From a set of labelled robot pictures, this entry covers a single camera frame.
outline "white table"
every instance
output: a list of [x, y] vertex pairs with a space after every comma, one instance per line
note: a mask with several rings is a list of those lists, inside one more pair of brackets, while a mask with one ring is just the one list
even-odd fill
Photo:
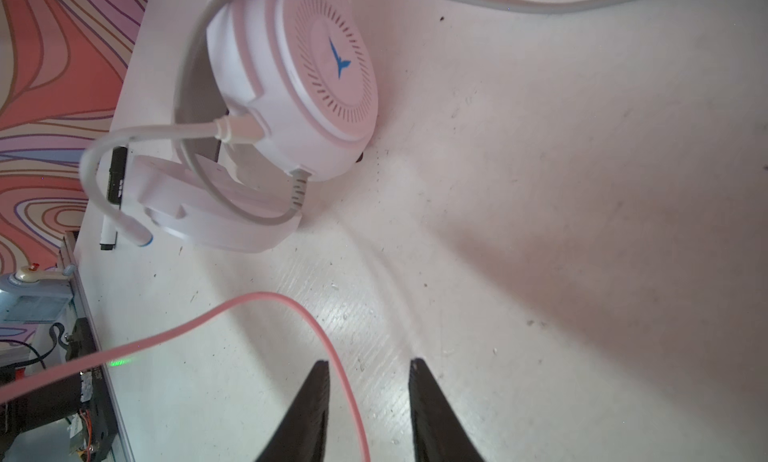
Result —
[[[149, 1], [113, 128], [170, 121], [205, 3]], [[335, 342], [374, 460], [413, 460], [416, 356], [488, 462], [765, 460], [768, 0], [352, 4], [380, 94], [363, 161], [261, 255], [159, 231], [101, 252], [89, 209], [104, 346], [279, 291]], [[323, 357], [277, 304], [137, 355], [111, 371], [136, 460], [252, 460]], [[326, 460], [357, 450], [333, 377]]]

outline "gray cable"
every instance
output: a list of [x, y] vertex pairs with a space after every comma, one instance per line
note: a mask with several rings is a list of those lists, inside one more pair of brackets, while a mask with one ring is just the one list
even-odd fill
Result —
[[[205, 32], [210, 21], [214, 16], [222, 9], [223, 6], [231, 2], [232, 0], [210, 0], [205, 10], [197, 18], [195, 26], [192, 29], [192, 35], [187, 40], [187, 46], [184, 50], [184, 58], [181, 61], [181, 67], [179, 76], [176, 82], [176, 92], [174, 95], [174, 114], [176, 119], [180, 119], [180, 106], [181, 106], [181, 87], [185, 86], [187, 80], [190, 79], [192, 72], [192, 61], [194, 53], [200, 49], [200, 44], [205, 40]], [[502, 10], [504, 12], [515, 13], [529, 13], [533, 15], [563, 15], [566, 13], [585, 12], [587, 10], [595, 10], [596, 8], [605, 8], [609, 6], [619, 5], [622, 3], [636, 2], [637, 0], [580, 0], [577, 2], [566, 3], [545, 3], [545, 2], [530, 2], [528, 0], [449, 0], [451, 2], [465, 3], [467, 5], [479, 6], [484, 8], [492, 8], [494, 10]], [[228, 198], [214, 186], [208, 179], [200, 162], [197, 161], [197, 157], [194, 156], [191, 143], [189, 141], [181, 141], [180, 147], [187, 159], [190, 169], [197, 175], [197, 177], [203, 182], [203, 185], [208, 190], [210, 195], [217, 199], [222, 205], [228, 207], [232, 212], [245, 218], [249, 221], [254, 221], [261, 225], [279, 225], [284, 221], [290, 220], [294, 214], [300, 210], [301, 202], [296, 205], [296, 200], [292, 201], [293, 207], [288, 210], [287, 213], [281, 217], [276, 218], [264, 218], [257, 217], [250, 214], [232, 203]], [[294, 196], [296, 196], [296, 185], [306, 185], [306, 178], [309, 174], [302, 172], [298, 174], [299, 177], [294, 175]]]

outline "marker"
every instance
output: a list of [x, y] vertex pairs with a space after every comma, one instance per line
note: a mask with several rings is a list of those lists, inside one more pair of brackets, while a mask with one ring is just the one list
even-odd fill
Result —
[[[107, 182], [107, 200], [120, 210], [123, 198], [123, 179], [125, 179], [125, 164], [128, 162], [128, 148], [117, 147], [112, 150], [112, 163], [109, 165], [109, 181]], [[112, 250], [118, 242], [118, 230], [111, 218], [104, 217], [101, 223], [101, 250]]]

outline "circular vent pattern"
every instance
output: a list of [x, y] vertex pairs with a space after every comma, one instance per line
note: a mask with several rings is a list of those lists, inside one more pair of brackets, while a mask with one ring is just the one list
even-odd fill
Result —
[[354, 21], [334, 0], [282, 0], [282, 19], [286, 67], [307, 109], [341, 139], [369, 135], [376, 80]]

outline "green light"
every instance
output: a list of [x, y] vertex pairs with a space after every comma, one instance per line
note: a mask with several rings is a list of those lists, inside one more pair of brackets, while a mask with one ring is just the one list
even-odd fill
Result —
[[116, 361], [110, 361], [109, 366], [110, 367], [120, 367], [120, 365], [125, 365], [128, 362], [130, 362], [129, 358], [120, 358]]

